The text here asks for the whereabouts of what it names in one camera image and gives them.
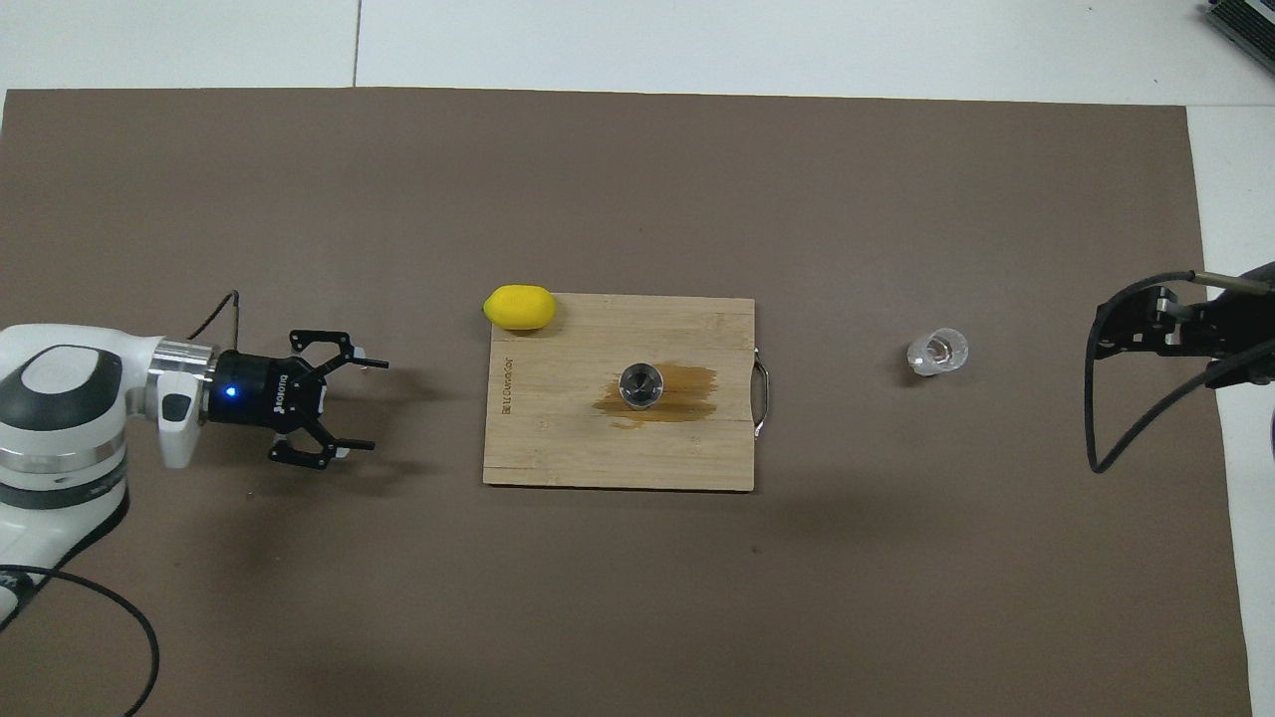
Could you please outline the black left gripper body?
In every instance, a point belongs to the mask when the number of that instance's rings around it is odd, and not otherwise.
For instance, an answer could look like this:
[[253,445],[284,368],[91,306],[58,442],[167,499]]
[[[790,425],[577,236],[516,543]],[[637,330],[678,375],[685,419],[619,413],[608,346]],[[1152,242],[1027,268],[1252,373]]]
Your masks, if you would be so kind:
[[324,374],[300,356],[224,351],[210,373],[205,413],[210,422],[287,435],[320,425],[325,387]]

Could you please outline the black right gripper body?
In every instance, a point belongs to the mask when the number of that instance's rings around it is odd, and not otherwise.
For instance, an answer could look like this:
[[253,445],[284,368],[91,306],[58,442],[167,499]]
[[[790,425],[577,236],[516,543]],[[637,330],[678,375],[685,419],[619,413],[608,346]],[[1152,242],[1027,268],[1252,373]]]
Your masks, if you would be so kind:
[[1198,356],[1213,358],[1205,387],[1221,389],[1238,384],[1269,385],[1274,379],[1272,353],[1221,371],[1218,364],[1234,358],[1274,339],[1274,295],[1223,292],[1218,299],[1192,306],[1192,322],[1184,324],[1183,344]]

